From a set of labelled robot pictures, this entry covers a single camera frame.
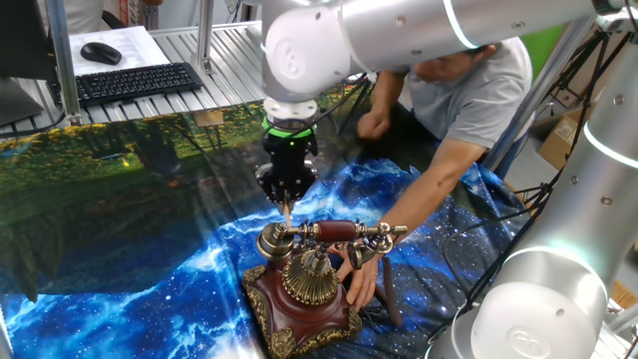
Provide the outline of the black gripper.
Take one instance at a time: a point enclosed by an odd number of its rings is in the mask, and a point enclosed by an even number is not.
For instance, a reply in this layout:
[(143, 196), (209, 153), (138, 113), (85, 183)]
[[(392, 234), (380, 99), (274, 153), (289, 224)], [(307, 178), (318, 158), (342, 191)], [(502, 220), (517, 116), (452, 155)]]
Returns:
[(308, 153), (318, 154), (316, 138), (267, 136), (263, 146), (271, 164), (259, 166), (255, 177), (266, 197), (273, 203), (283, 203), (285, 192), (280, 175), (293, 175), (288, 197), (292, 202), (300, 200), (319, 176), (314, 164), (306, 159)]

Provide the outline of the person's right hand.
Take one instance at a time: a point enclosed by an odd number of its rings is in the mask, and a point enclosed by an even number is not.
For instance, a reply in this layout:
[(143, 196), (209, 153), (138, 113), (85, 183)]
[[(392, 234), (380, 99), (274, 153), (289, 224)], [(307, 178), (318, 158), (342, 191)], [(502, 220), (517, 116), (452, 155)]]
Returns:
[(390, 115), (385, 112), (370, 112), (361, 117), (357, 125), (360, 139), (377, 140), (391, 126)]

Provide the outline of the person's left hand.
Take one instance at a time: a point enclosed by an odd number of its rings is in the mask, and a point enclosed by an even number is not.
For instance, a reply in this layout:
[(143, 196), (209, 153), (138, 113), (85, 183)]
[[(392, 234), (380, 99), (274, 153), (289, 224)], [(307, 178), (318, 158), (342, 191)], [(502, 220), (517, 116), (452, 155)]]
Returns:
[(343, 282), (348, 276), (351, 276), (346, 300), (356, 311), (359, 311), (373, 299), (381, 256), (375, 255), (371, 260), (364, 263), (361, 269), (355, 270), (349, 261), (346, 250), (333, 249), (333, 252), (343, 259), (337, 270), (338, 281)]

